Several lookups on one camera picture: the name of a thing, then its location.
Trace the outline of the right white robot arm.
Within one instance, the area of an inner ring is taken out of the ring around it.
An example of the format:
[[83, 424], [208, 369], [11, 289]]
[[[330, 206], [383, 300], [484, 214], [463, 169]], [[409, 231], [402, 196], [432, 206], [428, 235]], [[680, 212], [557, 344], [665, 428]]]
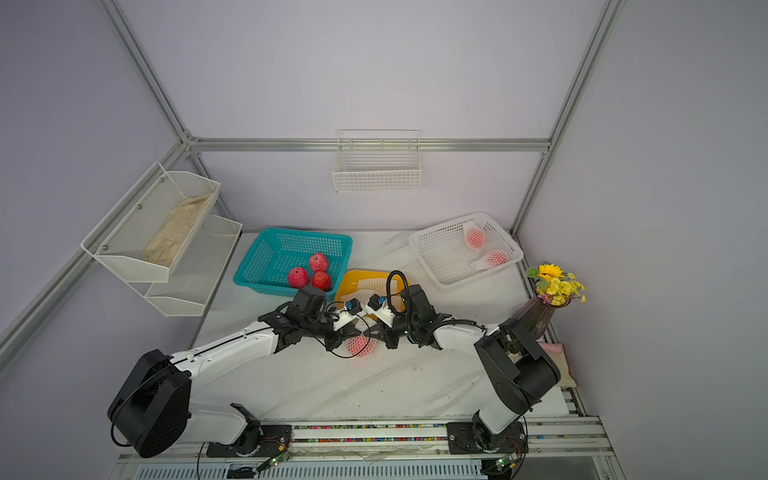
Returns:
[[406, 337], [419, 347], [476, 356], [494, 391], [473, 416], [477, 439], [490, 441], [505, 434], [560, 382], [559, 368], [526, 328], [522, 317], [483, 325], [439, 314], [417, 284], [406, 286], [399, 296], [401, 310], [394, 307], [390, 292], [370, 297], [365, 312], [380, 322], [370, 332], [389, 348], [397, 347], [399, 339]]

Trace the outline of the netted red apple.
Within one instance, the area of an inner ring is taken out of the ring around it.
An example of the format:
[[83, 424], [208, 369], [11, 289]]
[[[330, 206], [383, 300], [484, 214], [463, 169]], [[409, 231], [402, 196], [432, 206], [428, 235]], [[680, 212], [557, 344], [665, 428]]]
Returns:
[[332, 288], [332, 280], [326, 271], [315, 271], [311, 278], [311, 285], [322, 291], [328, 292]]
[[287, 281], [291, 288], [301, 289], [310, 284], [310, 277], [304, 268], [296, 267], [288, 272]]

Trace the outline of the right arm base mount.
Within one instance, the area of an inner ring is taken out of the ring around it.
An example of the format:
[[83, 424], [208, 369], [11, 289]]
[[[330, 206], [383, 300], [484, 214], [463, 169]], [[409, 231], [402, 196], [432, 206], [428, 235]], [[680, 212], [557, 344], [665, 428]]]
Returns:
[[471, 421], [446, 424], [448, 449], [459, 454], [517, 454], [528, 452], [527, 434], [520, 421], [492, 433], [476, 413]]

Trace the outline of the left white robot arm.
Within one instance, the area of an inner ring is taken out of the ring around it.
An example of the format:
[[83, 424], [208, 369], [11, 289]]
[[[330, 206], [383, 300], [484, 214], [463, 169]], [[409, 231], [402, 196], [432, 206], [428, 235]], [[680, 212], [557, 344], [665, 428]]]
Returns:
[[334, 351], [358, 335], [352, 322], [362, 311], [357, 300], [336, 308], [326, 302], [322, 290], [304, 287], [239, 332], [171, 355], [158, 349], [145, 353], [108, 408], [113, 443], [131, 447], [143, 458], [164, 452], [178, 440], [207, 443], [232, 456], [258, 453], [267, 435], [244, 405], [204, 405], [194, 397], [215, 380], [304, 338]]

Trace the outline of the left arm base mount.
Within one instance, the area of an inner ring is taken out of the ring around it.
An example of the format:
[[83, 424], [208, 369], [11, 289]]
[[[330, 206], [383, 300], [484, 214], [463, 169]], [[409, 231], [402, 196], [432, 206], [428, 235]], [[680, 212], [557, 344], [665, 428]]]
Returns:
[[233, 443], [212, 443], [207, 447], [208, 458], [273, 458], [287, 453], [292, 441], [291, 425], [264, 425], [246, 407], [231, 403], [245, 420], [245, 427]]

